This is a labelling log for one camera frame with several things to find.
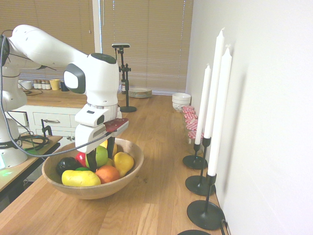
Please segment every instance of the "camera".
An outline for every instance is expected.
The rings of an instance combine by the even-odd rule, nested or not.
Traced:
[[[112,47],[113,48],[128,48],[131,45],[129,43],[113,43]]]

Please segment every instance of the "window blind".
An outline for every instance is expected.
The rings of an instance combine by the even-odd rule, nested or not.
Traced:
[[[129,43],[130,86],[185,92],[192,10],[193,0],[103,0],[102,52],[115,57],[112,43]]]
[[[94,52],[92,0],[0,0],[0,6],[1,32],[28,24],[86,54]],[[22,70],[20,79],[63,79],[65,68],[56,69]]]

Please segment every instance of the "black tripod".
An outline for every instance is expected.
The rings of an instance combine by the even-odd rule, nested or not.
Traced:
[[[118,49],[118,53],[121,54],[121,59],[122,59],[122,65],[119,68],[119,71],[122,72],[122,82],[125,82],[125,90],[126,90],[126,106],[120,107],[120,110],[122,113],[132,113],[137,110],[136,107],[129,106],[129,81],[128,81],[128,72],[132,71],[131,68],[128,67],[128,64],[124,65],[124,48],[120,47]]]

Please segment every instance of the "stacked plates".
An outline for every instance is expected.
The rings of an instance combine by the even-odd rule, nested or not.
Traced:
[[[134,98],[149,98],[152,96],[152,90],[147,88],[130,88],[128,95]]]

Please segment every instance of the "green apple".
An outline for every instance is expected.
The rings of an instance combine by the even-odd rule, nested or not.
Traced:
[[[96,149],[97,168],[100,168],[103,165],[105,165],[107,161],[108,161],[108,151],[105,147],[102,147],[99,145]],[[87,158],[86,158],[86,166],[90,168]]]

